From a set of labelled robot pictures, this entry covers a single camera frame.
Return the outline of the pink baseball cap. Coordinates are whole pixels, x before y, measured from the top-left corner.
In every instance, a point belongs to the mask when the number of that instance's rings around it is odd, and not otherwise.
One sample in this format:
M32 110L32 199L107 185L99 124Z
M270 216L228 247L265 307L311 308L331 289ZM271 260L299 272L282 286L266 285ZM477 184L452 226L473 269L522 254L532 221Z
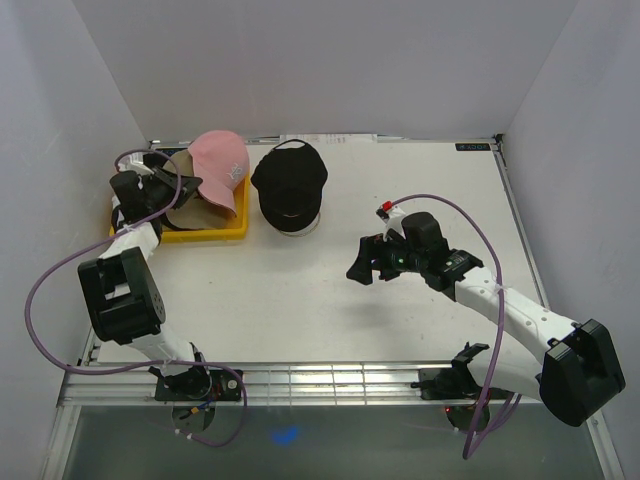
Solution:
M249 153L238 134L226 130L206 132L187 148L201 197L236 215L235 190L249 172Z

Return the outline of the black cap gold logo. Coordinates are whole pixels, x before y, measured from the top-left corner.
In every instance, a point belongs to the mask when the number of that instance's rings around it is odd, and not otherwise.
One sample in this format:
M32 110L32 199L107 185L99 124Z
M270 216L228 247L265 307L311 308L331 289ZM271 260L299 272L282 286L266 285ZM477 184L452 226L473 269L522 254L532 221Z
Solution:
M251 176L266 221L284 233L309 227L320 213L328 170L308 142L291 139L273 147Z

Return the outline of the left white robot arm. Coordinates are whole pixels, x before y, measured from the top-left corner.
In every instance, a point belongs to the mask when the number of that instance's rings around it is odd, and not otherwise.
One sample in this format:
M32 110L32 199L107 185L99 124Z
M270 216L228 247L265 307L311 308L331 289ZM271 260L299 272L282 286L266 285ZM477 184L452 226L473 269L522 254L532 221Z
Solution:
M179 178L154 167L148 174L121 171L110 179L111 228L120 236L98 258L81 263L78 276L94 332L103 342L129 346L151 361L149 371L171 392L206 397L212 376L197 347L165 324L166 309L147 260L162 239L165 214L151 215L195 194L198 177Z

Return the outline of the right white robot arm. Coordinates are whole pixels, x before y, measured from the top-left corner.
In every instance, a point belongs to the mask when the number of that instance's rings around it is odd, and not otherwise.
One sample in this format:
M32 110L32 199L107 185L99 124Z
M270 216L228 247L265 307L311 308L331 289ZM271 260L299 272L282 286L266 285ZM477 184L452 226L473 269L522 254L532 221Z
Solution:
M538 362L540 370L517 365L493 370L494 386L541 401L563 423L577 427L626 387L609 330L558 315L518 291L500 289L482 261L452 249L428 212L394 208L382 216L383 232L365 236L348 279L362 285L391 281L403 273L422 277L432 290L467 307L504 331Z

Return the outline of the beige baseball cap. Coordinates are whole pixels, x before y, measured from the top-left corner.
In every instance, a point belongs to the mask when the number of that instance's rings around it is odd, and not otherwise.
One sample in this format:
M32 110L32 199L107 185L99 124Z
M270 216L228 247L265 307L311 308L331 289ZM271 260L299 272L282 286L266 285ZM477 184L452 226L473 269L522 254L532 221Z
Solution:
M183 178L204 178L194 173L193 159L187 150L181 150L171 156L179 167ZM198 189L178 209L169 210L162 218L163 226L169 231L196 231L223 229L233 218L232 212L222 206L206 200Z

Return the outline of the yellow plastic tray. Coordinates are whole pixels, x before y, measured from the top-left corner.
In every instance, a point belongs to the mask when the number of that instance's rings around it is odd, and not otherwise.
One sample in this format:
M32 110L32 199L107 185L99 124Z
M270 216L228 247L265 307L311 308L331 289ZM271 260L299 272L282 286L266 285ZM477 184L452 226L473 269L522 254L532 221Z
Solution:
M125 171L115 174L109 184L113 190L110 232L119 232L124 227L140 221L151 214L144 205L144 176L133 171ZM235 241L245 237L248 229L248 190L247 183L243 181L235 190L234 198L238 211L223 229L196 230L196 231L169 231L163 226L162 218L172 209L177 199L175 194L172 201L166 206L169 209L161 216L151 220L151 226L160 235L163 243L189 243L209 241Z

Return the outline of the white paper label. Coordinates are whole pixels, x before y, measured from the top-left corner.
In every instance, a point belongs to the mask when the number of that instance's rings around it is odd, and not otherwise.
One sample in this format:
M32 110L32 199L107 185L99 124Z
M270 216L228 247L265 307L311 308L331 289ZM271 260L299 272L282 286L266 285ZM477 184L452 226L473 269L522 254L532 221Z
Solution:
M339 144L375 144L376 134L326 133L326 134L283 134L280 141L300 140L310 144L339 145Z

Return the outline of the aluminium front rail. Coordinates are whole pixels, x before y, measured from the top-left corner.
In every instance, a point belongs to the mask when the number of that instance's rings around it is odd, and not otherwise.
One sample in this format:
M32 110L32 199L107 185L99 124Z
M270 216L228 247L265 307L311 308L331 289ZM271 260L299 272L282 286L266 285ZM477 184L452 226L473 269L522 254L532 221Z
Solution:
M412 383L448 363L238 364L250 407L396 406L423 402ZM157 379L148 372L70 375L59 406L159 406Z

